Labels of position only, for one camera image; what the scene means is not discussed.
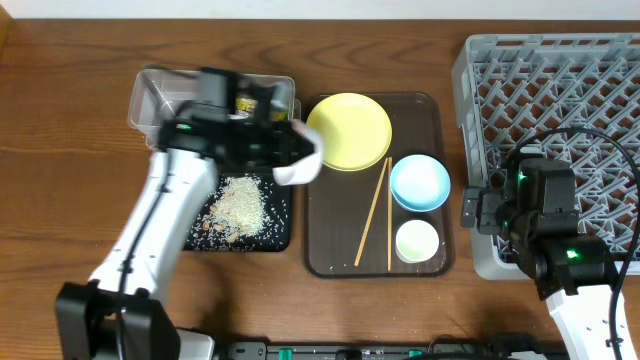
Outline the small white cup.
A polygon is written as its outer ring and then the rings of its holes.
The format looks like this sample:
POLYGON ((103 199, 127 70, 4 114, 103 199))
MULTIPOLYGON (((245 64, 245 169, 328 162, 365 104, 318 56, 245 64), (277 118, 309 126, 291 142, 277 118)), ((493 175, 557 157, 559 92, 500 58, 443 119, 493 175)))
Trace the small white cup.
POLYGON ((424 220, 403 223, 395 235, 396 255, 405 263, 420 263, 433 258, 439 249, 439 235, 424 220))

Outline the white rice bowl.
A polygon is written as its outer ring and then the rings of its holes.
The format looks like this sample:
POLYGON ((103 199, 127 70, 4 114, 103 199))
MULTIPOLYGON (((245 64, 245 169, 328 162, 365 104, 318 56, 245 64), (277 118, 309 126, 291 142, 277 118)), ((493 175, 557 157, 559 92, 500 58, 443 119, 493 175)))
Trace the white rice bowl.
POLYGON ((312 145, 312 153, 304 155, 291 165, 272 170, 275 182, 281 186, 308 184, 317 177, 322 168, 324 143, 321 135, 299 119, 292 121, 292 129, 295 134, 301 135, 303 140, 312 145))

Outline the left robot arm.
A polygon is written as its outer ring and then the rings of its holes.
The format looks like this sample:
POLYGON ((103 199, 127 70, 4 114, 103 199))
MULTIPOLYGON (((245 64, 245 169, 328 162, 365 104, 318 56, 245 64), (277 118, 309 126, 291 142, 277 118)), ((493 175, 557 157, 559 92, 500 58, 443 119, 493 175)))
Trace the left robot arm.
POLYGON ((66 359, 210 359, 214 339, 176 327, 164 308, 195 217, 224 172, 311 182, 320 136, 293 116, 285 76, 150 66, 134 85, 130 120, 153 144, 141 195, 112 250, 84 284, 55 301, 66 359))

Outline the light blue bowl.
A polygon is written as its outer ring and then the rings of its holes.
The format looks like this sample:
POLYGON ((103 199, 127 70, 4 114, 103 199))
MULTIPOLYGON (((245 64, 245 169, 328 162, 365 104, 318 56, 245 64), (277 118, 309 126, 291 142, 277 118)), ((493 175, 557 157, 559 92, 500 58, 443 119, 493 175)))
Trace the light blue bowl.
POLYGON ((441 207, 451 191, 446 167, 436 158, 414 154, 400 159, 391 170, 391 192, 396 202, 411 212, 441 207))

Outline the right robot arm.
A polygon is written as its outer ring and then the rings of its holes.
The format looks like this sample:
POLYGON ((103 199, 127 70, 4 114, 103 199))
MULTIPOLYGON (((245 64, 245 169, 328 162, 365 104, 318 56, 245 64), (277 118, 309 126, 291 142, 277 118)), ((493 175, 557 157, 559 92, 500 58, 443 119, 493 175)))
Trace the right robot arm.
POLYGON ((622 278, 605 242, 579 232, 570 165, 526 154, 509 166, 502 188, 470 186, 461 224, 510 243, 532 279, 572 359, 637 356, 614 288, 622 278))

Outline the green orange snack wrapper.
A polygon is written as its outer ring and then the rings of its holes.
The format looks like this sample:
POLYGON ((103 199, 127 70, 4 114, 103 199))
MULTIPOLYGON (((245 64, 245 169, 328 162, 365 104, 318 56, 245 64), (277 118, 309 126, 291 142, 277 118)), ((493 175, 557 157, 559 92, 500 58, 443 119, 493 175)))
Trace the green orange snack wrapper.
MULTIPOLYGON (((258 101, 250 97, 237 97, 235 102, 235 114, 241 118, 252 117, 256 113, 258 101)), ((285 121, 289 118, 287 110, 272 105, 270 116, 273 121, 285 121)))

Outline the yellow plate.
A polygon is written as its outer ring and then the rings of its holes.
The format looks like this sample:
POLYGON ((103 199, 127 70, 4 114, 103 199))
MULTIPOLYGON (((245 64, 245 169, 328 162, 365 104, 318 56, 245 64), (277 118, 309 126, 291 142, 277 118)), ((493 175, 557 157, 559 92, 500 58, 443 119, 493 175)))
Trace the yellow plate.
POLYGON ((391 120, 372 98, 339 93, 318 102, 307 125, 324 143, 323 163, 339 171, 366 169, 386 154, 392 140, 391 120))

